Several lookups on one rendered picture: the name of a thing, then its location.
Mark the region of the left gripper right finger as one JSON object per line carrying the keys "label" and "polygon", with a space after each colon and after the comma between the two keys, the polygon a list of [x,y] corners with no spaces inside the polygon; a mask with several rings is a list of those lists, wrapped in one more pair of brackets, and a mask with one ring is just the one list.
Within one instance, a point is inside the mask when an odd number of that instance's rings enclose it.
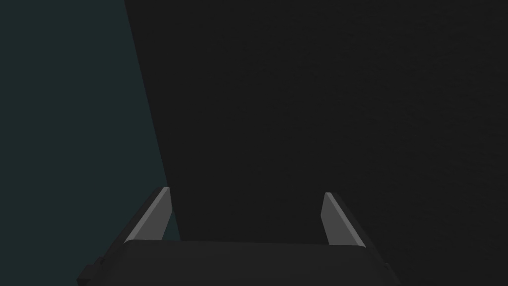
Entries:
{"label": "left gripper right finger", "polygon": [[324,193],[320,217],[330,245],[375,248],[338,193]]}

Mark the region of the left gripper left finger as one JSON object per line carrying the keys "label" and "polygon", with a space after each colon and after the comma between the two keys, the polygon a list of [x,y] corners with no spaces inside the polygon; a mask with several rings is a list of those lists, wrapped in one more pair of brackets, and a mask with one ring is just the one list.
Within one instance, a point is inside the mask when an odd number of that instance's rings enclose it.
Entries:
{"label": "left gripper left finger", "polygon": [[111,252],[130,240],[162,240],[171,213],[170,188],[155,188],[111,244]]}

